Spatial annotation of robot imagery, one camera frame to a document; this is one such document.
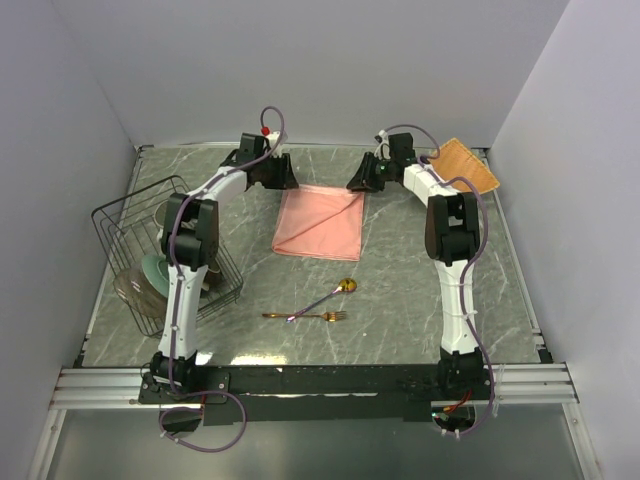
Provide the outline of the pink satin napkin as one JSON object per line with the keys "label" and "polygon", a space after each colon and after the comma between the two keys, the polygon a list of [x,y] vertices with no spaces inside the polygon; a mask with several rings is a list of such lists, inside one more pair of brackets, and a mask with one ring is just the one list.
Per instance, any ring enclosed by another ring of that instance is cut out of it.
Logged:
{"label": "pink satin napkin", "polygon": [[286,190],[272,240],[280,255],[357,262],[365,195],[345,188],[302,185]]}

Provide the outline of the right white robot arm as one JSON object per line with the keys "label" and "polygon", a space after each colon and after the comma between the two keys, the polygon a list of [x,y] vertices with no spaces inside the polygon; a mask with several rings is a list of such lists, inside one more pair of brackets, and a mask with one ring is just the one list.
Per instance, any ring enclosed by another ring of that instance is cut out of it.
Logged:
{"label": "right white robot arm", "polygon": [[481,195],[499,185],[484,163],[452,138],[433,155],[419,155],[409,132],[381,130],[347,184],[352,192],[377,193],[397,182],[427,209],[424,243],[441,288],[443,333],[437,385],[452,399],[486,381],[475,330],[473,270],[488,241]]}

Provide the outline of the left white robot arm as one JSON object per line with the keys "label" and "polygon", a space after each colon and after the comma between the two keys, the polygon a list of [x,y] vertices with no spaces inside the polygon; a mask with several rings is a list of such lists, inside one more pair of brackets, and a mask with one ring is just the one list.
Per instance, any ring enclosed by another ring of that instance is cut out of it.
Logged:
{"label": "left white robot arm", "polygon": [[244,134],[239,147],[209,180],[186,194],[169,197],[161,239],[169,290],[150,375],[177,402],[190,400],[198,390],[196,320],[206,272],[220,246],[220,210],[256,183],[276,190],[298,186],[290,156],[282,151],[285,141],[283,129]]}

